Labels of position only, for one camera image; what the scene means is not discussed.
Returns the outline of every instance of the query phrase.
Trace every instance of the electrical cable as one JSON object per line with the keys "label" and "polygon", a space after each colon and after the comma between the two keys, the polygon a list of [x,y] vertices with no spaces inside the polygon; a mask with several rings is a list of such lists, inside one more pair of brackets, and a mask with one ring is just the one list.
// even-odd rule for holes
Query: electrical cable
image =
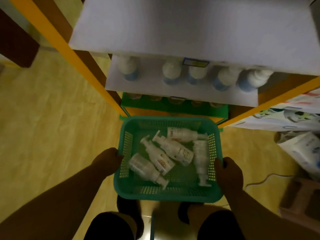
{"label": "electrical cable", "polygon": [[[268,174],[264,180],[258,182],[258,183],[250,183],[250,184],[247,184],[244,188],[244,191],[246,192],[247,191],[247,188],[249,186],[253,186],[253,185],[261,185],[263,184],[264,182],[266,182],[268,180],[268,178],[270,178],[271,176],[277,176],[277,177],[281,177],[281,178],[293,178],[294,175],[281,175],[281,174],[276,174],[276,173],[270,173]],[[229,204],[225,204],[225,205],[217,205],[217,206],[220,206],[220,207],[224,207],[224,206],[228,206]]]}

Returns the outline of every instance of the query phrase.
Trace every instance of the black shorts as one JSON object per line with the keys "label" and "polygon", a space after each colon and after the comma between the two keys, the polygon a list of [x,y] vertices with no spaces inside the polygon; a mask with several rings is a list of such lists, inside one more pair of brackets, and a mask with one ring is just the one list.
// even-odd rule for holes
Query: black shorts
{"label": "black shorts", "polygon": [[[91,222],[84,240],[134,240],[128,223],[110,212],[98,214]],[[212,213],[202,224],[198,240],[245,239],[235,216],[229,210]]]}

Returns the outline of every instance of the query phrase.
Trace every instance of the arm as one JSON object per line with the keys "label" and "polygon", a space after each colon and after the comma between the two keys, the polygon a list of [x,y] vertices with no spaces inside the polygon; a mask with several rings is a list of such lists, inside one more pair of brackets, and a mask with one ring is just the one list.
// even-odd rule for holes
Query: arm
{"label": "arm", "polygon": [[0,239],[72,239],[102,181],[123,156],[110,148],[92,164],[34,198],[0,224]]}
{"label": "arm", "polygon": [[280,218],[254,200],[242,190],[243,175],[238,165],[229,157],[223,160],[225,168],[218,159],[214,162],[217,182],[247,240],[320,239],[317,233]]}

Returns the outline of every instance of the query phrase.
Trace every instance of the white pump bottle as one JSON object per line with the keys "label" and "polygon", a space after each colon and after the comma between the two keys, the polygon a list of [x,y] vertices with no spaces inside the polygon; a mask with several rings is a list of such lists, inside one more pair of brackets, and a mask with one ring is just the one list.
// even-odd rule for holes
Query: white pump bottle
{"label": "white pump bottle", "polygon": [[207,140],[193,141],[194,164],[199,175],[199,185],[211,187],[207,184],[208,168],[210,165],[209,145]]}
{"label": "white pump bottle", "polygon": [[193,152],[177,141],[172,141],[171,139],[168,139],[164,136],[159,137],[159,132],[160,131],[158,130],[152,141],[158,142],[160,144],[160,147],[172,159],[181,162],[183,166],[189,165],[193,159]]}
{"label": "white pump bottle", "polygon": [[154,167],[154,165],[143,158],[140,154],[136,153],[129,160],[129,167],[132,171],[137,173],[140,177],[146,180],[150,180],[154,183],[162,185],[162,188],[165,189],[169,181],[165,180],[160,172]]}
{"label": "white pump bottle", "polygon": [[147,141],[148,137],[149,136],[143,137],[140,142],[145,145],[150,161],[155,165],[159,172],[165,176],[175,166],[175,163],[163,150],[156,147],[151,141]]}
{"label": "white pump bottle", "polygon": [[208,140],[208,135],[198,134],[197,131],[187,128],[168,127],[167,137],[173,141],[190,142],[195,140]]}

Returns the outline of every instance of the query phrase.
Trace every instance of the green shelf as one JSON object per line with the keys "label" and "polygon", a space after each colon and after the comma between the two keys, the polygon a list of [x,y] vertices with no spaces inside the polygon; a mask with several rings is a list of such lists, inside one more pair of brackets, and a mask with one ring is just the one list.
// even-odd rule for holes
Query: green shelf
{"label": "green shelf", "polygon": [[221,123],[228,119],[228,105],[221,108],[213,108],[208,102],[204,102],[199,107],[194,107],[191,100],[185,100],[182,104],[176,105],[168,101],[168,98],[163,97],[161,101],[151,101],[147,95],[142,95],[140,99],[131,99],[127,93],[123,93],[121,100],[121,107],[139,108],[139,109],[152,109],[176,114],[189,114],[197,116],[208,116],[222,118]]}

